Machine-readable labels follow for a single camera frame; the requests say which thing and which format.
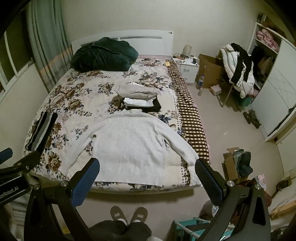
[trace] green comforter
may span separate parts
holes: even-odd
[[[78,49],[71,65],[81,72],[128,71],[138,55],[138,52],[128,42],[104,37]]]

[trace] white nightstand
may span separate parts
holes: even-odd
[[[180,60],[180,59],[172,57],[172,60],[178,66],[178,69],[180,70],[182,78],[185,80],[185,82],[188,84],[194,84],[195,77],[196,77],[198,70],[200,68],[198,63],[193,64],[192,59],[189,59],[189,58],[185,59],[185,60]]]

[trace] window sill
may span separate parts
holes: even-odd
[[[8,84],[6,85],[6,90],[4,91],[1,91],[0,92],[0,104],[2,102],[2,100],[5,98],[5,96],[8,94],[8,92],[10,91],[10,89],[13,87],[13,85],[19,80],[19,78],[23,75],[23,73],[25,73],[29,68],[30,66],[33,64],[34,62],[33,61],[29,61],[20,71],[19,71],[19,74],[18,76],[14,76],[9,82]]]

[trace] floral pattern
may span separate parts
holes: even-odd
[[[31,152],[28,144],[37,130],[39,120],[44,112],[56,112],[58,118],[47,140],[45,150],[41,156],[40,164],[32,172],[50,180],[69,180],[68,173],[61,173],[59,168],[66,160],[67,148],[72,146],[88,128],[96,124],[100,119],[122,111],[122,98],[114,91],[115,83],[135,82],[147,87],[155,87],[163,93],[172,93],[171,103],[173,107],[162,105],[159,113],[150,114],[156,116],[168,124],[183,138],[181,118],[178,113],[176,98],[173,96],[173,83],[164,66],[165,59],[138,59],[126,72],[90,71],[79,73],[70,69],[53,88],[43,102],[28,132],[23,156]],[[89,157],[92,156],[92,142],[85,148]],[[98,189],[113,191],[141,192],[147,190],[164,191],[187,185],[188,182],[167,186],[151,186],[132,183],[94,182]]]

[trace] white headboard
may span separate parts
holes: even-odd
[[[142,29],[100,33],[75,40],[72,42],[73,54],[81,46],[103,37],[127,41],[130,46],[138,51],[139,55],[171,56],[173,51],[174,33],[172,31]]]

